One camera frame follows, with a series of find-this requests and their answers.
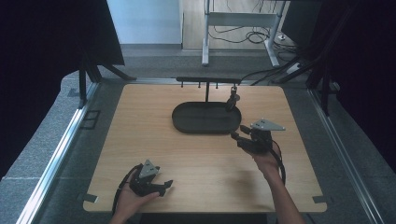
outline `black curtain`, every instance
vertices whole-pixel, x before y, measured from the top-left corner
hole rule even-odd
[[[341,87],[338,100],[393,171],[396,171],[395,30],[395,3],[360,1],[332,53],[333,79]]]
[[[0,6],[0,36],[1,177],[82,55],[124,61],[106,0],[7,1]]]

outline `human hand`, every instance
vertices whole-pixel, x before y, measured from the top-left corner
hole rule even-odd
[[[273,151],[280,156],[280,148],[275,142],[273,142]],[[269,151],[263,154],[254,154],[247,151],[247,154],[249,154],[256,162],[257,167],[267,181],[274,178],[280,179],[278,164],[274,156]]]
[[[134,170],[128,177],[126,183],[129,183],[132,180],[132,176],[134,176]],[[125,223],[125,221],[134,215],[137,210],[145,203],[148,203],[155,198],[160,196],[160,192],[153,192],[144,197],[140,197],[136,195],[131,188],[129,188],[129,184],[125,184],[122,187],[119,200],[117,202],[116,212],[113,218],[110,220],[111,224],[116,223]]]

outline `metal frame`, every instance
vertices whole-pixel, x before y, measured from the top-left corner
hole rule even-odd
[[[209,65],[209,26],[247,26],[270,27],[273,30],[270,33],[270,38],[264,41],[264,45],[273,67],[279,67],[273,45],[285,5],[286,1],[283,1],[276,14],[210,12],[210,0],[205,0],[205,35],[202,45],[202,65]]]
[[[96,92],[98,85],[98,83],[91,84],[88,90],[87,104],[85,104],[82,108],[76,110],[73,118],[71,119],[69,125],[66,128],[66,131],[64,132],[64,135],[62,136],[61,141],[59,142],[54,153],[52,154],[52,157],[49,160],[49,164],[47,165],[43,175],[38,180],[38,183],[35,186],[35,190],[33,191],[26,205],[24,206],[23,211],[18,218],[17,224],[33,222],[35,215],[38,212],[41,204],[43,203],[44,198],[56,176],[56,173],[58,172],[62,161],[64,160],[64,156],[67,153],[70,144],[78,131],[78,127],[87,112],[87,108],[91,104],[91,101],[89,99],[91,99]]]
[[[318,115],[323,123],[323,126],[332,141],[334,149],[340,159],[340,162],[344,166],[344,170],[346,171],[346,175],[351,181],[352,187],[355,190],[359,200],[361,201],[361,205],[363,206],[364,211],[366,212],[367,217],[369,218],[371,223],[384,223],[381,215],[379,214],[377,205],[373,197],[371,196],[369,190],[364,184],[361,174],[356,169],[353,164],[352,159],[350,159],[347,150],[332,125],[332,120],[326,115],[326,113],[321,109],[320,100],[318,97],[318,93],[313,90],[308,89],[308,94],[311,97],[311,100],[318,112]]]

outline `small object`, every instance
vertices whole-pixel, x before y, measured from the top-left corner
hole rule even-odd
[[[298,69],[300,69],[302,66],[303,66],[303,65],[302,65],[301,63],[295,63],[292,67],[290,67],[290,68],[286,71],[286,73],[287,73],[287,74],[291,74],[291,73],[297,71]]]
[[[231,87],[230,99],[228,99],[227,106],[225,107],[225,110],[227,112],[230,112],[233,110],[233,108],[236,105],[236,101],[238,101],[240,98],[239,95],[236,94],[236,90],[237,90],[237,87],[235,85],[233,85],[233,87]]]
[[[258,121],[250,124],[253,129],[259,129],[262,131],[285,131],[285,127],[277,125],[268,119],[259,119]]]
[[[154,179],[155,175],[158,174],[160,170],[159,166],[154,166],[150,160],[146,160],[145,164],[143,165],[140,163],[136,165],[132,170],[122,179],[119,187],[117,188],[116,195],[114,196],[113,207],[112,207],[112,215],[114,216],[117,203],[119,201],[119,197],[121,191],[126,183],[128,183],[128,178],[131,173],[134,173],[130,182],[129,188],[138,196],[143,197],[153,192],[160,192],[160,196],[163,197],[166,190],[169,189],[173,183],[173,180],[168,180],[163,185],[156,185],[151,184],[151,181]]]
[[[169,189],[173,183],[173,180],[169,180],[163,183],[163,185],[152,184],[151,181],[158,174],[160,167],[154,166],[150,160],[146,160],[144,165],[137,165],[136,170],[129,183],[129,187],[139,196],[145,196],[157,191],[160,192],[160,196],[163,196],[166,189]]]
[[[231,133],[231,138],[236,140],[237,146],[247,152],[262,154],[272,150],[271,131],[285,131],[285,127],[277,125],[267,119],[259,119],[250,125],[251,129],[245,125],[240,125],[242,133],[249,134],[250,139],[240,137],[239,133]]]

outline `human arm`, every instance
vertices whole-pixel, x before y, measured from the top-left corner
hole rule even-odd
[[[132,179],[136,171],[133,171],[128,177],[127,183],[129,183]],[[119,200],[117,202],[116,212],[111,218],[109,224],[121,224],[125,223],[129,217],[133,216],[134,213],[145,203],[148,203],[155,198],[160,196],[159,192],[150,193],[144,197],[137,196],[130,188],[129,184],[125,184],[122,187],[122,191],[120,193]]]
[[[279,146],[276,143],[273,143],[273,150],[277,155],[280,154]],[[282,182],[279,175],[278,164],[274,156],[269,152],[265,154],[249,154],[257,163],[259,170],[264,175],[271,189],[278,223],[305,223]]]

